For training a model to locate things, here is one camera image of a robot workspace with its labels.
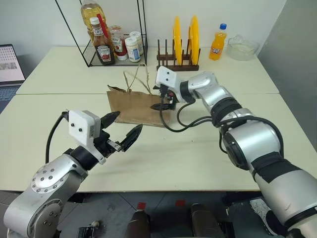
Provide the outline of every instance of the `black cable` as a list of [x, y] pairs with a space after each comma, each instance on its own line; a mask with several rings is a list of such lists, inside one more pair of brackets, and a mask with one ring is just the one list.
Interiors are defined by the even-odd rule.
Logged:
[[198, 118], [196, 120], [194, 120], [193, 122], [191, 122], [190, 124], [186, 125], [184, 128], [182, 129], [173, 129], [173, 128], [170, 128], [166, 122], [164, 121], [164, 118], [163, 118], [163, 114], [162, 114], [162, 106], [163, 106], [163, 97], [161, 97], [160, 99], [160, 107], [159, 107], [159, 117], [160, 117], [160, 120], [162, 121], [163, 125], [170, 131], [172, 132], [182, 132], [182, 131], [185, 131], [187, 130], [188, 128], [191, 128], [191, 127], [194, 127], [194, 126], [197, 126], [197, 125], [200, 125], [204, 122], [211, 122], [211, 119], [205, 119], [205, 117], [202, 117], [202, 118]]
[[53, 134], [56, 130], [56, 128], [58, 127], [58, 124], [61, 122], [61, 120], [65, 117], [64, 112], [58, 117], [57, 121], [55, 122], [55, 124], [53, 125], [49, 137], [48, 137], [48, 141], [46, 142], [46, 151], [45, 151], [45, 164], [47, 164], [50, 161], [50, 144], [51, 144], [51, 140], [53, 137]]
[[227, 151], [225, 151], [225, 150], [222, 148], [222, 134], [221, 134], [220, 131], [219, 131], [219, 148], [220, 148], [220, 150], [221, 150], [223, 153], [227, 154]]
[[[183, 105], [183, 106], [178, 110], [178, 112], [177, 112], [177, 115], [176, 115], [177, 121], [178, 121], [178, 123], [181, 124], [182, 126], [185, 126], [185, 127], [186, 127], [186, 126], [188, 126], [188, 125], [186, 125], [186, 124], [184, 124], [184, 123], [181, 122], [181, 120], [180, 120], [180, 118], [179, 118], [179, 115], [180, 115], [181, 111], [182, 111], [185, 107], [187, 107], [187, 106], [189, 106], [189, 105], [192, 105], [192, 104], [194, 104], [194, 102], [192, 102], [192, 103], [187, 103], [187, 104]], [[201, 118], [198, 118], [198, 119], [195, 120], [195, 121], [199, 121], [199, 120], [203, 120], [203, 119], [211, 119], [211, 116], [201, 117]]]
[[279, 131], [279, 129], [277, 128], [276, 125], [274, 125], [274, 123], [272, 123], [271, 121], [264, 119], [264, 118], [258, 118], [258, 117], [254, 117], [254, 116], [245, 116], [245, 117], [241, 117], [241, 118], [232, 118], [232, 119], [228, 119], [228, 120], [224, 120], [221, 121], [218, 125], [216, 125], [216, 127], [220, 127], [223, 124], [227, 124], [229, 122], [233, 122], [233, 121], [241, 121], [241, 120], [256, 120], [256, 121], [261, 121], [265, 124], [268, 124], [270, 127], [272, 127], [272, 129], [275, 131], [275, 134], [279, 140], [280, 143], [280, 154], [282, 157], [284, 157], [284, 142], [283, 142], [283, 136], [281, 134], [281, 132]]

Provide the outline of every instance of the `cooking oil bottle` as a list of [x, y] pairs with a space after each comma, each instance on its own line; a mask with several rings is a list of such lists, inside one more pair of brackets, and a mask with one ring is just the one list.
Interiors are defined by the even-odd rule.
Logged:
[[[103, 22], [106, 25], [106, 17], [104, 14], [103, 9], [100, 7], [98, 3], [96, 3], [94, 0], [83, 0], [81, 5], [81, 15], [83, 17], [84, 23], [87, 26], [87, 31], [90, 36], [91, 42], [94, 42], [94, 32], [93, 28], [90, 23], [90, 18], [97, 17], [97, 14], [100, 14]], [[111, 36], [107, 26], [106, 31], [108, 33], [108, 36]]]

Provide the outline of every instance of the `condiment bottle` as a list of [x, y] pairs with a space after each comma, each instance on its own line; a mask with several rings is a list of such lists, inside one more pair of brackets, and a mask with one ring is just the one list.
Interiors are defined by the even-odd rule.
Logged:
[[225, 32], [226, 28], [227, 25], [222, 23], [220, 25], [220, 30], [217, 31], [214, 35], [214, 41], [211, 45], [211, 50], [209, 53], [209, 58], [212, 60], [220, 59], [224, 47], [224, 40], [227, 37], [227, 33]]
[[96, 48], [97, 56], [103, 65], [114, 63], [114, 54], [111, 50], [111, 42], [104, 35], [97, 17], [90, 18], [90, 23], [93, 27], [94, 41], [93, 45]]
[[132, 31], [130, 32], [130, 37], [134, 37], [137, 39], [140, 55], [143, 55], [143, 44], [142, 44], [142, 36], [141, 33], [138, 31]]
[[128, 52], [125, 46], [123, 34], [121, 32], [121, 27], [114, 25], [109, 29], [114, 51], [118, 57], [118, 60], [126, 60], [128, 58]]
[[137, 39], [134, 37], [129, 37], [125, 39], [125, 45], [128, 50], [129, 60], [131, 62], [139, 62], [141, 58]]
[[100, 7], [100, 5], [96, 3], [94, 0], [83, 0], [80, 11], [81, 11], [81, 15], [83, 17], [84, 23], [87, 26], [87, 32], [90, 36], [91, 42], [93, 42], [94, 32], [90, 23], [90, 18], [96, 17], [97, 14], [100, 14], [103, 19], [103, 22], [106, 24], [106, 17], [105, 17], [104, 11]]

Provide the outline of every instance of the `black metal shelf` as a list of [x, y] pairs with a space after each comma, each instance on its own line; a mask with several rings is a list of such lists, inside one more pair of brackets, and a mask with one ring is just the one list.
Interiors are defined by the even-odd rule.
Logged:
[[[147, 29], [146, 29], [146, 22], [145, 22], [145, 12], [144, 12], [144, 0], [136, 0], [137, 1], [137, 6], [138, 6], [138, 16], [139, 16], [139, 24], [140, 24], [140, 32], [142, 35], [142, 45], [143, 45], [143, 55], [141, 55], [141, 60], [139, 62], [131, 62], [129, 59], [126, 59], [124, 61], [119, 61], [117, 58], [115, 59], [115, 64], [110, 64], [110, 65], [103, 65], [101, 64], [101, 62], [99, 61], [98, 57], [96, 56], [96, 49], [93, 46], [92, 42], [89, 40], [88, 44], [86, 45], [85, 49], [82, 50], [81, 47], [78, 45], [78, 42], [72, 32], [72, 30], [70, 29], [69, 23], [67, 22], [65, 15], [60, 7], [60, 4], [58, 3], [58, 0], [55, 0], [55, 3], [57, 4], [57, 7], [66, 23], [66, 26], [72, 36], [72, 38], [74, 39], [74, 42], [81, 54], [81, 56], [83, 57], [87, 67], [91, 67], [91, 66], [138, 66], [140, 65], [146, 65], [147, 64], [147, 56], [148, 56], [148, 38], [147, 38]], [[143, 11], [143, 21], [144, 21], [144, 27], [142, 25], [142, 21], [141, 21], [141, 13], [140, 13], [140, 3], [142, 2], [142, 11]]]

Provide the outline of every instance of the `table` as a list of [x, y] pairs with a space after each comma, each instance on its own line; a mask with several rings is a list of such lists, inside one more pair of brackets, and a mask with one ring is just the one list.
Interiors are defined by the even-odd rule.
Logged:
[[[285, 158], [317, 178], [317, 153], [279, 94], [234, 96], [257, 116], [274, 122], [284, 135]], [[100, 117], [110, 112], [105, 94], [16, 95], [12, 99], [0, 116], [0, 190], [22, 191], [29, 185], [45, 162], [49, 131], [65, 109], [90, 110]], [[188, 122], [206, 114], [198, 100], [181, 118]], [[112, 140], [121, 141], [134, 126], [115, 123], [107, 132]], [[63, 121], [54, 134], [50, 159], [74, 147]], [[144, 126], [126, 153], [115, 153], [89, 171], [79, 192], [258, 189], [247, 171], [234, 167], [221, 153], [218, 130], [204, 123], [183, 133]]]
[[[236, 61], [224, 52], [221, 60], [208, 58], [209, 48], [202, 48], [200, 71], [212, 71], [219, 83], [231, 93], [278, 93], [258, 58], [250, 61]], [[148, 68], [150, 87], [155, 83], [157, 48], [149, 48]], [[76, 47], [52, 48], [31, 75], [23, 83], [17, 94], [105, 94], [107, 85], [126, 89], [123, 71], [135, 72], [134, 66], [94, 66], [87, 67]], [[180, 72], [185, 79], [200, 71]], [[146, 78], [145, 68], [141, 67], [138, 76]], [[134, 91], [145, 91], [135, 82]]]

